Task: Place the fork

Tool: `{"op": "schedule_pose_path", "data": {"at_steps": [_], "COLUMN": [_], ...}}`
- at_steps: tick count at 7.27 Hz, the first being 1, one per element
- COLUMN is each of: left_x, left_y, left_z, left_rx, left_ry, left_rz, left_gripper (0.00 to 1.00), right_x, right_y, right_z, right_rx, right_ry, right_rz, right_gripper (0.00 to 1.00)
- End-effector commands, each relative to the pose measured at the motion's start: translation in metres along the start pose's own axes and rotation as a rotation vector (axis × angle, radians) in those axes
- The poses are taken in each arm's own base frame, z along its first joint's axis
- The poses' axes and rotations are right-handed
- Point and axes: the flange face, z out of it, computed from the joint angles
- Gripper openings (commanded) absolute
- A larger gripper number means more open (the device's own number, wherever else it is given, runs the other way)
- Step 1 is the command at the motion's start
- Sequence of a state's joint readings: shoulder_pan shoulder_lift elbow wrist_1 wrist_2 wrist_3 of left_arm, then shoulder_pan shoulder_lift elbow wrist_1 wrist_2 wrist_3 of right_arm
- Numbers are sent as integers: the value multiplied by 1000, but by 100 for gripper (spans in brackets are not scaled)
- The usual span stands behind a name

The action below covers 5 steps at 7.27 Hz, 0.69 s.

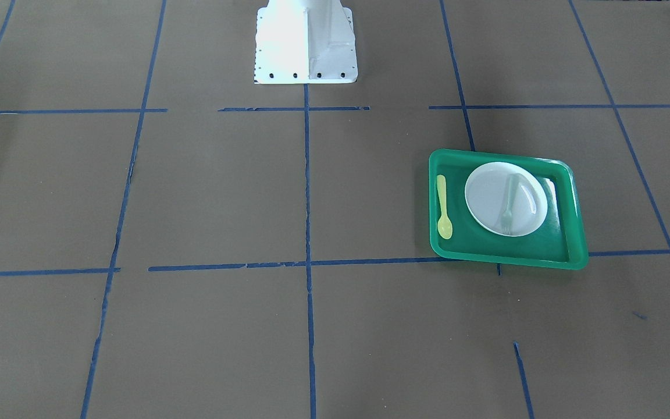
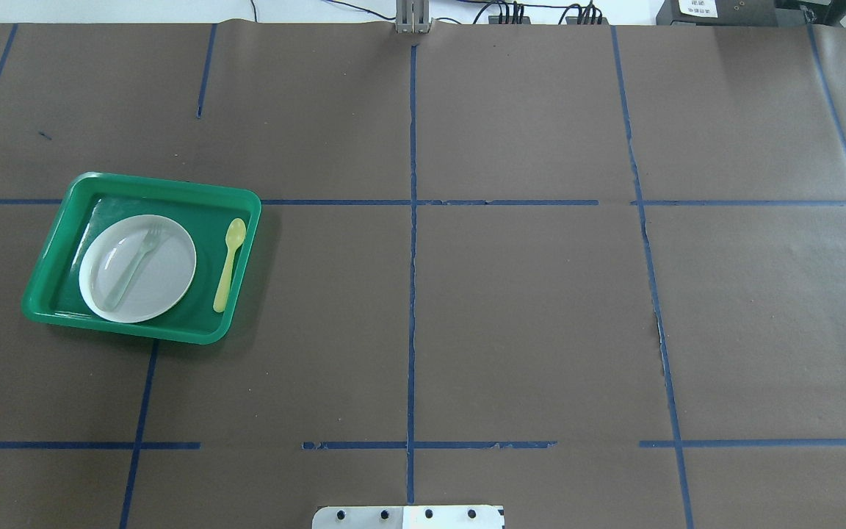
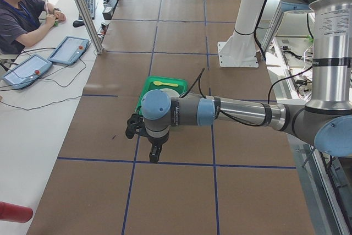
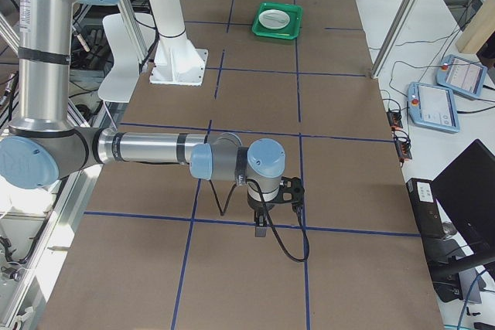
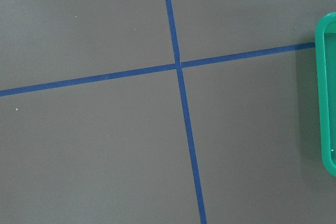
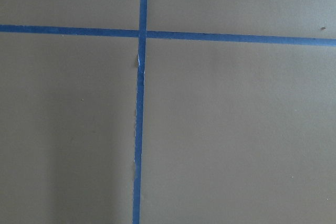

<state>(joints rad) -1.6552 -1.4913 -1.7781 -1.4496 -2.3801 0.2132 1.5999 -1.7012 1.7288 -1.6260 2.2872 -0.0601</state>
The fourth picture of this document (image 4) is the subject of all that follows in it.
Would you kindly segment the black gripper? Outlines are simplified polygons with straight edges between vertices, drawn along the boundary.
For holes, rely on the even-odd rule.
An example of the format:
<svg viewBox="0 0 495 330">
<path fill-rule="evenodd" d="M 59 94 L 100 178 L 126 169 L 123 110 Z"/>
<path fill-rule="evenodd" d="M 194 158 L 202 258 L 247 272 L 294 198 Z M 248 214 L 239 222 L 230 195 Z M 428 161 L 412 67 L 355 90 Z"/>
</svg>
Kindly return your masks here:
<svg viewBox="0 0 495 330">
<path fill-rule="evenodd" d="M 266 237 L 267 234 L 267 221 L 264 215 L 264 208 L 259 195 L 254 194 L 253 189 L 249 189 L 247 192 L 247 203 L 254 210 L 254 235 L 256 237 Z M 274 208 L 275 204 L 280 201 L 279 195 L 276 195 L 273 199 L 265 201 L 268 210 Z"/>
</svg>

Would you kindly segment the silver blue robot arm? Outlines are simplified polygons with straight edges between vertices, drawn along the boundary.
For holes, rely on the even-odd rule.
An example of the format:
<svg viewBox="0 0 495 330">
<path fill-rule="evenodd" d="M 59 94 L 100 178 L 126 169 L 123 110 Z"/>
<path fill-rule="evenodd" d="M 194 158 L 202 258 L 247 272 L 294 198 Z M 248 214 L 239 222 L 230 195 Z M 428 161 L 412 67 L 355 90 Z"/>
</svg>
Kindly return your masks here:
<svg viewBox="0 0 495 330">
<path fill-rule="evenodd" d="M 246 147 L 231 133 L 141 134 L 78 128 L 68 121 L 72 11 L 78 1 L 20 0 L 19 112 L 1 142 L 2 177 L 36 189 L 108 162 L 186 165 L 194 178 L 247 186 L 256 225 L 271 225 L 270 209 L 285 201 L 288 190 L 285 151 L 277 141 L 262 138 Z"/>
</svg>

